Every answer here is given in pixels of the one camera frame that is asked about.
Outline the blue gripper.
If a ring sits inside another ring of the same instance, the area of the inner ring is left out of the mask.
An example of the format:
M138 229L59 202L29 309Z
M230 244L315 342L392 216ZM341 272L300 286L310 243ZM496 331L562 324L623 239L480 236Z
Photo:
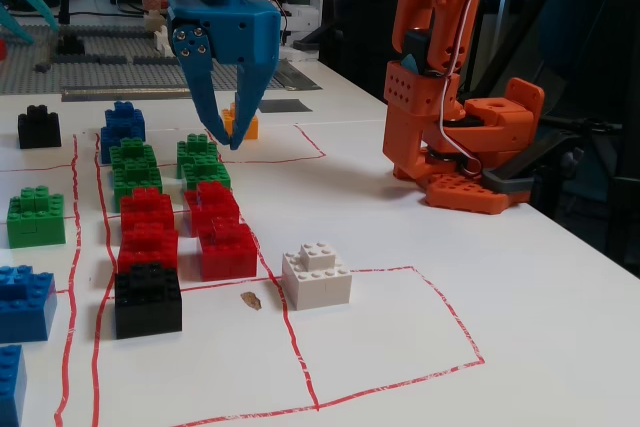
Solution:
M237 150L277 69L279 11L266 0L169 0L168 14L171 45L200 121ZM231 137L217 106L213 60L239 65Z

